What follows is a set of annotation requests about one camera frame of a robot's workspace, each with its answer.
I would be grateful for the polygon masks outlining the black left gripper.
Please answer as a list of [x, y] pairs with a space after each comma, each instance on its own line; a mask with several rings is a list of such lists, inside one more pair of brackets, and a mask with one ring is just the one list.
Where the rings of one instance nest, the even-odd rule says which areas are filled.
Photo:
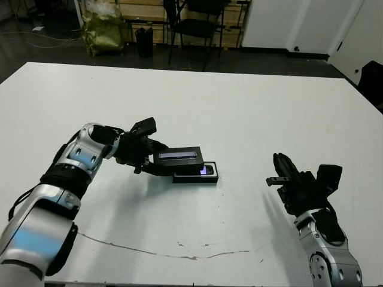
[[154, 164], [149, 156], [168, 149], [168, 146], [147, 136], [120, 135], [114, 158], [118, 164], [134, 167], [134, 173], [145, 172], [154, 176], [172, 176], [174, 171], [166, 166]]

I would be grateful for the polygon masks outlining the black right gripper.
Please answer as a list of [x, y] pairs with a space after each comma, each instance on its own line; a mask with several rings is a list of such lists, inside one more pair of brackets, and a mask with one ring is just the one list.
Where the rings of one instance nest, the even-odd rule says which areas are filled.
[[266, 183], [269, 187], [279, 185], [277, 192], [289, 215], [300, 216], [309, 210], [326, 208], [327, 199], [311, 172], [299, 172], [283, 153], [273, 154], [273, 165], [278, 176], [266, 178]]

